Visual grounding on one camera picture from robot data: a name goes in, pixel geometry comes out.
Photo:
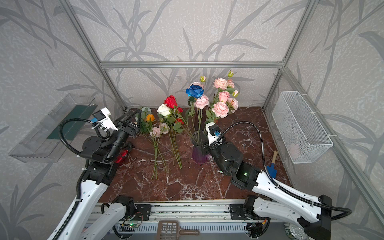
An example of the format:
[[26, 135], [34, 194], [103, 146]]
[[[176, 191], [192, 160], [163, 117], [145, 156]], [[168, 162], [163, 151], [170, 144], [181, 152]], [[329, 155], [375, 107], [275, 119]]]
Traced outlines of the purple glass vase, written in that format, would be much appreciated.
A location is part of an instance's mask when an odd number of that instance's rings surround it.
[[207, 135], [203, 131], [196, 131], [193, 133], [191, 141], [193, 144], [192, 159], [200, 165], [208, 162], [210, 154]]

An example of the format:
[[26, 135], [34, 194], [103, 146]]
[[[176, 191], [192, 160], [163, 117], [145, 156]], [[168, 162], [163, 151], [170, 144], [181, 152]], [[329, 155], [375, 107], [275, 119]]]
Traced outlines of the red rose stem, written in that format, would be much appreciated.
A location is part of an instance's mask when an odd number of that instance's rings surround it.
[[187, 117], [184, 117], [184, 110], [178, 106], [176, 97], [173, 95], [168, 96], [164, 101], [164, 105], [166, 109], [162, 116], [166, 118], [168, 123], [173, 125], [173, 130], [177, 133], [186, 133], [192, 138], [193, 133], [187, 123]]

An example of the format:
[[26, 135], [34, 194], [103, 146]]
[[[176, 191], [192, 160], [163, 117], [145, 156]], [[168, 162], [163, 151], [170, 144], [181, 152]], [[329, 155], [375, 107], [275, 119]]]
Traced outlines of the pink rose bud stem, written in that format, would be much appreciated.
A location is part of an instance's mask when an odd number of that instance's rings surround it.
[[230, 98], [230, 93], [227, 91], [219, 92], [219, 101], [226, 103], [228, 99]]

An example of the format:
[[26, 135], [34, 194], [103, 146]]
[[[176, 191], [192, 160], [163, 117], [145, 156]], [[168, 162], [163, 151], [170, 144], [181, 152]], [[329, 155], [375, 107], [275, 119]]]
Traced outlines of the white pink-edged rose stem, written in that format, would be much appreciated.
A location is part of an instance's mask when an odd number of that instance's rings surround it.
[[228, 79], [224, 78], [217, 78], [214, 80], [213, 86], [218, 90], [226, 90], [227, 88], [235, 88], [235, 84], [232, 80], [232, 77], [234, 76], [233, 71], [229, 71], [228, 73]]

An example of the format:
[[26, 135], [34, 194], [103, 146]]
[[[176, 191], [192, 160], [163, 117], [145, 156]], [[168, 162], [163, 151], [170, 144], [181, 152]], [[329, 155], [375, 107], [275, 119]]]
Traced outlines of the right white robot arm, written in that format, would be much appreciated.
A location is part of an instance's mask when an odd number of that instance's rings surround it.
[[[206, 146], [223, 175], [230, 176], [237, 188], [255, 193], [243, 205], [247, 217], [282, 220], [302, 229], [312, 239], [329, 240], [332, 222], [352, 214], [349, 208], [333, 206], [332, 199], [326, 195], [307, 195], [279, 182], [268, 172], [265, 162], [263, 170], [244, 162], [243, 153], [226, 141], [227, 131], [221, 131], [217, 124], [208, 123], [205, 129]], [[269, 200], [259, 199], [257, 194]]]

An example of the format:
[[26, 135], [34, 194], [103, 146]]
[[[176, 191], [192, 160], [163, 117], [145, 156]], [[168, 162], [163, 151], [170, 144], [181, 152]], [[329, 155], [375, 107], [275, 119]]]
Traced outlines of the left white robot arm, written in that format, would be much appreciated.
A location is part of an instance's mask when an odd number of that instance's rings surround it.
[[[50, 240], [101, 240], [120, 220], [135, 217], [137, 208], [128, 196], [117, 196], [90, 227], [85, 225], [101, 196], [112, 183], [122, 162], [118, 160], [123, 150], [133, 148], [129, 137], [140, 132], [142, 111], [129, 111], [112, 121], [110, 111], [103, 108], [93, 114], [92, 119], [72, 118], [63, 120], [58, 126], [58, 136], [63, 145], [76, 156], [85, 159], [86, 164], [76, 185], [76, 197], [59, 225], [49, 236]], [[107, 135], [87, 138], [81, 151], [71, 146], [64, 135], [64, 127], [71, 122], [92, 125], [96, 131]]]

